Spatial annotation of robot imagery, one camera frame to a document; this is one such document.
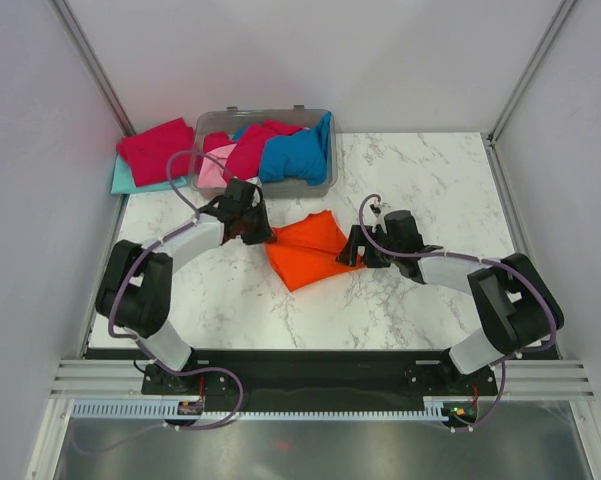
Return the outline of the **orange t shirt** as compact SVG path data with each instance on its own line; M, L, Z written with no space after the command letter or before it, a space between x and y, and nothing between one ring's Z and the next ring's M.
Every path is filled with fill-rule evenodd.
M309 214L301 221L273 231L276 240L265 245L266 255L289 292L364 268L361 257L353 267L337 261L347 238L330 210Z

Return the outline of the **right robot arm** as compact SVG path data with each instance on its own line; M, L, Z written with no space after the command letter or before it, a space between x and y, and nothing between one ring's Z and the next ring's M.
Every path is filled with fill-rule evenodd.
M564 326L556 299L524 254L479 260L427 245L408 210L378 217L375 226L354 225L337 261L348 267L396 266L401 275L422 285L436 285L469 295L480 327L443 353L438 381L447 392L463 392L474 372L529 348L543 338L549 347Z

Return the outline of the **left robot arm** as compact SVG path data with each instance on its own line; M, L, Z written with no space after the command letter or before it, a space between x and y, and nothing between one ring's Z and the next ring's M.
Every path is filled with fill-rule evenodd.
M165 370L165 382L188 393L199 382L195 351L171 323L172 278L202 254L239 238L246 245L273 243L262 188L231 179L224 192L161 237L120 240L112 248L96 295L96 312L108 334L129 339Z

